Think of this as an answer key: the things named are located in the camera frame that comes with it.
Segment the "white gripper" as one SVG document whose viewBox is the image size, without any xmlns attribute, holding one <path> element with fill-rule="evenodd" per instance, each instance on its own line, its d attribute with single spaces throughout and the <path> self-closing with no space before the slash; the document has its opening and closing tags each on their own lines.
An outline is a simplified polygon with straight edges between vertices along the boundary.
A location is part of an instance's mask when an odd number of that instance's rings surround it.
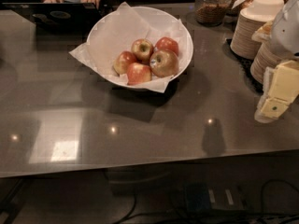
<svg viewBox="0 0 299 224">
<path fill-rule="evenodd" d="M 251 39 L 265 42 L 284 59 L 299 59 L 299 0 L 288 0 L 274 21 L 256 30 Z M 299 62 L 288 60 L 275 68 L 267 67 L 263 76 L 263 95 L 254 118 L 261 123 L 279 119 L 299 95 Z"/>
</svg>

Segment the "person right hand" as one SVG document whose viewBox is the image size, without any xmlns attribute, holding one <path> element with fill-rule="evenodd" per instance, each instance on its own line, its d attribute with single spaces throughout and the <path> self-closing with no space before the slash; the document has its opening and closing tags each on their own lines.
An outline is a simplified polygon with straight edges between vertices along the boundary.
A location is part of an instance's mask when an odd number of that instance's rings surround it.
<svg viewBox="0 0 299 224">
<path fill-rule="evenodd" d="M 53 4 L 53 3 L 63 3 L 64 0 L 44 0 L 44 3 Z"/>
</svg>

